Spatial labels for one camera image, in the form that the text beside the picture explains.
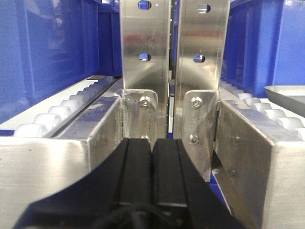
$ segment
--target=metal edge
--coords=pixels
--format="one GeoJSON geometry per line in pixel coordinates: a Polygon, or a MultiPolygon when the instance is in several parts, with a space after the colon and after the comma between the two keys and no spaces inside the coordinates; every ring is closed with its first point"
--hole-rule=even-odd
{"type": "Polygon", "coordinates": [[[218,99],[218,90],[192,90],[184,98],[182,141],[206,182],[211,178],[218,99]]]}
{"type": "Polygon", "coordinates": [[[157,140],[158,96],[152,90],[124,89],[122,98],[123,136],[157,140]]]}
{"type": "Polygon", "coordinates": [[[305,199],[291,183],[305,179],[305,155],[300,154],[305,142],[235,96],[221,93],[215,150],[252,220],[258,228],[302,228],[305,209],[298,203],[305,199]],[[298,180],[291,181],[296,174],[298,180]],[[294,219],[287,212],[296,214],[294,219]]]}

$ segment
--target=blue plastic crate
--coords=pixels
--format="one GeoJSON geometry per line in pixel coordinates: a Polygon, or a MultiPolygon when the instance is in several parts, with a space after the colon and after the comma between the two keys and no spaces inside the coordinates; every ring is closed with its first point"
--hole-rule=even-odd
{"type": "Polygon", "coordinates": [[[231,3],[222,79],[257,97],[267,85],[305,84],[305,1],[231,3]]]}
{"type": "Polygon", "coordinates": [[[0,1],[0,123],[90,75],[122,73],[119,2],[108,2],[0,1]]]}

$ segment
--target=aluminum frame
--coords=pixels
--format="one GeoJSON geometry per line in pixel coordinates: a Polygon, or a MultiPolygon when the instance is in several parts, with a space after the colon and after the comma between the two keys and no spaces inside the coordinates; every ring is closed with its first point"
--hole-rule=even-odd
{"type": "Polygon", "coordinates": [[[304,141],[222,90],[215,151],[257,228],[304,227],[304,141]]]}
{"type": "Polygon", "coordinates": [[[154,0],[149,10],[138,3],[120,3],[124,89],[157,93],[157,137],[166,138],[171,1],[154,0]],[[140,61],[142,53],[151,59],[140,61]]]}

